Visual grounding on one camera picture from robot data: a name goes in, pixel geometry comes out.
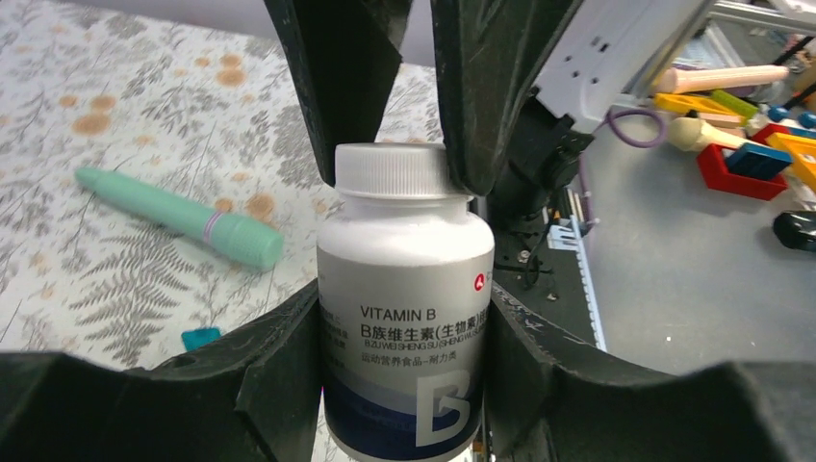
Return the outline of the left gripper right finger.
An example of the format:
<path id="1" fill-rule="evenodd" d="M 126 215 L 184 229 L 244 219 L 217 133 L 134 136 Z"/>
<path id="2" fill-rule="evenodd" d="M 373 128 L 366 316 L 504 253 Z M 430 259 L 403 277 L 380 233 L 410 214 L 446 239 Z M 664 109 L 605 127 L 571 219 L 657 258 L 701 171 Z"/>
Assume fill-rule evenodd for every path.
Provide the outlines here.
<path id="1" fill-rule="evenodd" d="M 500 461 L 811 461 L 815 367 L 629 363 L 494 287 L 485 414 Z"/>

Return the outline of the white pill bottle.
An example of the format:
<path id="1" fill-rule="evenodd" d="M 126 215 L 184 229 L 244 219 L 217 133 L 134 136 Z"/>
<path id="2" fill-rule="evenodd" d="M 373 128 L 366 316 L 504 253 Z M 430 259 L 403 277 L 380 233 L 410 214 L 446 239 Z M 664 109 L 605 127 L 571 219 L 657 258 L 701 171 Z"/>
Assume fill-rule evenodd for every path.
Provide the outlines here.
<path id="1" fill-rule="evenodd" d="M 317 244 L 323 399 L 359 461 L 449 461 L 474 438 L 495 240 L 463 197 L 349 196 Z"/>

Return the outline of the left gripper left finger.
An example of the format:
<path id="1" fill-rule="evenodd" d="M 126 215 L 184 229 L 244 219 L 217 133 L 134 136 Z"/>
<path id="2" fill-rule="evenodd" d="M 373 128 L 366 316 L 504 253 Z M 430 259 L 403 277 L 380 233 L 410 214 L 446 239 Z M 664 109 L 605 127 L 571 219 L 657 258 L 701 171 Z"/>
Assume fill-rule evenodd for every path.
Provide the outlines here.
<path id="1" fill-rule="evenodd" d="M 152 369 L 1 357 L 5 461 L 307 461 L 319 415 L 318 286 Z"/>

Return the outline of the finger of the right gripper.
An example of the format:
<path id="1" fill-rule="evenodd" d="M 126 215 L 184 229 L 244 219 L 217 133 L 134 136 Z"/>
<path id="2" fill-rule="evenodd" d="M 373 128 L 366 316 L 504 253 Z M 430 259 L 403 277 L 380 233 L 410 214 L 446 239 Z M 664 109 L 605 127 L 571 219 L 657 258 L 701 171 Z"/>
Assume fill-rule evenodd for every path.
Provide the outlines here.
<path id="1" fill-rule="evenodd" d="M 580 0 L 434 1 L 441 127 L 454 181 L 486 195 L 533 81 Z"/>
<path id="2" fill-rule="evenodd" d="M 268 0 L 321 179 L 335 149 L 374 141 L 402 63 L 409 1 Z"/>

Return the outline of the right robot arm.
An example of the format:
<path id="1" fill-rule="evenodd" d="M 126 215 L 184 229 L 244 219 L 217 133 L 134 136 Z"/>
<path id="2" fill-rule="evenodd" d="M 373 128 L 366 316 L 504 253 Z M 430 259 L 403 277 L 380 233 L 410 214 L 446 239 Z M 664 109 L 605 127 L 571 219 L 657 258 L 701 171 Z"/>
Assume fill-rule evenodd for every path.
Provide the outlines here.
<path id="1" fill-rule="evenodd" d="M 434 1 L 441 146 L 375 141 L 402 58 L 407 1 L 269 1 L 319 175 L 350 217 L 501 196 L 595 130 L 707 1 Z"/>

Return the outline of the white bottle cap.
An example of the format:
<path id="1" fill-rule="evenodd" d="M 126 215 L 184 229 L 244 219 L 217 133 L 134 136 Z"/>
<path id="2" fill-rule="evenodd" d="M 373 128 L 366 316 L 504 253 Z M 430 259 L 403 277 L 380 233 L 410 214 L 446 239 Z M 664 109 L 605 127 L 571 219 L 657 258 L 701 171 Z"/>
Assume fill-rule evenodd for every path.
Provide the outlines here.
<path id="1" fill-rule="evenodd" d="M 364 198 L 433 200 L 468 197 L 455 185 L 437 143 L 347 143 L 335 150 L 335 190 Z"/>

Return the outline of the teal pill organizer box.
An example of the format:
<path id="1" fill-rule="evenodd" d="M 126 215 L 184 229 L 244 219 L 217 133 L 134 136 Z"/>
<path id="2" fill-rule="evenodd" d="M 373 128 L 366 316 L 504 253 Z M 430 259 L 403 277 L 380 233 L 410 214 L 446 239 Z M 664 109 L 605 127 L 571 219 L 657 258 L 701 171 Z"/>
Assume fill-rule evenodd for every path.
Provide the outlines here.
<path id="1" fill-rule="evenodd" d="M 221 337 L 221 331 L 217 327 L 200 327 L 181 333 L 181 341 L 185 351 L 193 351 L 203 347 Z"/>

